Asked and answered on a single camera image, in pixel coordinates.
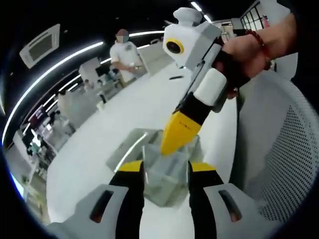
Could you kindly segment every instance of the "white mesh chair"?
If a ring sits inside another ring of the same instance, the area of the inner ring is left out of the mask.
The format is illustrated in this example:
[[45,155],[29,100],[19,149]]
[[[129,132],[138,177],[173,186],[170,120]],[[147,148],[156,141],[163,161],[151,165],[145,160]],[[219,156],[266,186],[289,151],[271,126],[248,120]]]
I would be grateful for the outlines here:
[[319,165],[319,117],[299,89],[261,73],[239,115],[231,182],[268,220],[286,222],[307,195]]

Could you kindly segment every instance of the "window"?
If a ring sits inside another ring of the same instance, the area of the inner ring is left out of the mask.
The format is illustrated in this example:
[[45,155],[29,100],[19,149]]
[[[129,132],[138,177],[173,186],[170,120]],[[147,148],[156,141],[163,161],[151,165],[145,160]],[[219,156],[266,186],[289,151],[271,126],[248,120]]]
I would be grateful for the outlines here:
[[241,22],[243,23],[245,29],[263,29],[263,15],[264,11],[261,5],[260,3],[257,3],[241,18]]

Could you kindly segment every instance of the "desk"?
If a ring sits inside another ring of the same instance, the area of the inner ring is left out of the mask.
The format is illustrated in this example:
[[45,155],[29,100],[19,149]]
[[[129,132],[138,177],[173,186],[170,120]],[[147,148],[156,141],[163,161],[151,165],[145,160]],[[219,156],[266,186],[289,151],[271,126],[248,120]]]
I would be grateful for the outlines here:
[[[184,78],[169,80],[184,75]],[[133,82],[110,99],[102,112],[92,115],[59,151],[48,168],[47,204],[52,222],[63,222],[74,213],[76,203],[114,173],[107,159],[134,128],[163,129],[186,87],[190,72],[171,64],[156,75]],[[236,143],[236,100],[227,101],[219,114],[210,113],[199,133],[204,160],[217,167],[228,182]],[[188,197],[182,205],[159,208],[148,200],[140,238],[194,238]]]

